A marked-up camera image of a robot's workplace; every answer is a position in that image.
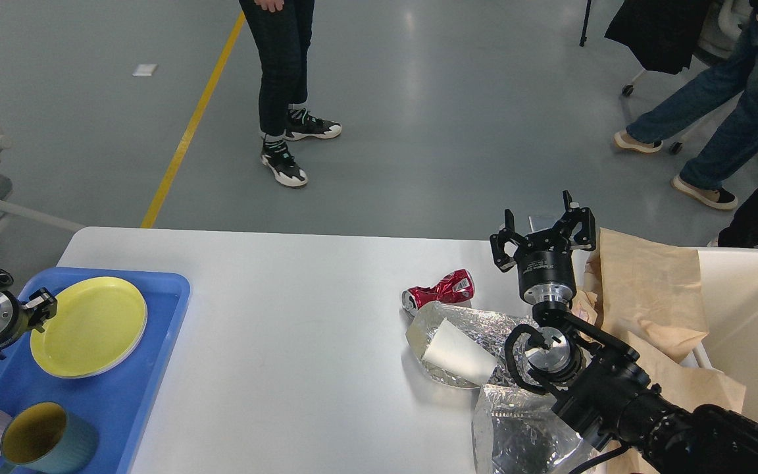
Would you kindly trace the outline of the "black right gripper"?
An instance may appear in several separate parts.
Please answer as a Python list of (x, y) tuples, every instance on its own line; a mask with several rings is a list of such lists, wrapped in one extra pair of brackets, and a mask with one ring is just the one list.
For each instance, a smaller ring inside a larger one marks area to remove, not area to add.
[(529, 304), (554, 301), (568, 304), (576, 293), (571, 252), (595, 251), (596, 224), (589, 207), (581, 207), (563, 191), (565, 212), (547, 229), (518, 234), (514, 213), (503, 211), (505, 224), (488, 240), (493, 262), (502, 273), (517, 266), (521, 299)]

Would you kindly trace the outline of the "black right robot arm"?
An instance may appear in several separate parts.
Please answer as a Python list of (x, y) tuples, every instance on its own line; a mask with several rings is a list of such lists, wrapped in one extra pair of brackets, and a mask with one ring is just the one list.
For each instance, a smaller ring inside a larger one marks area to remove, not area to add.
[[(552, 395), (551, 411), (599, 451), (574, 472), (635, 449), (661, 473), (758, 473), (758, 423), (713, 404), (686, 411), (666, 401), (634, 348), (571, 313), (572, 252), (595, 249), (596, 227), (568, 191), (563, 204), (551, 227), (527, 235), (506, 210), (490, 245), (501, 272), (517, 268), (536, 322), (518, 324), (503, 343), (509, 375), (521, 389)], [(619, 447), (603, 453), (611, 440)]]

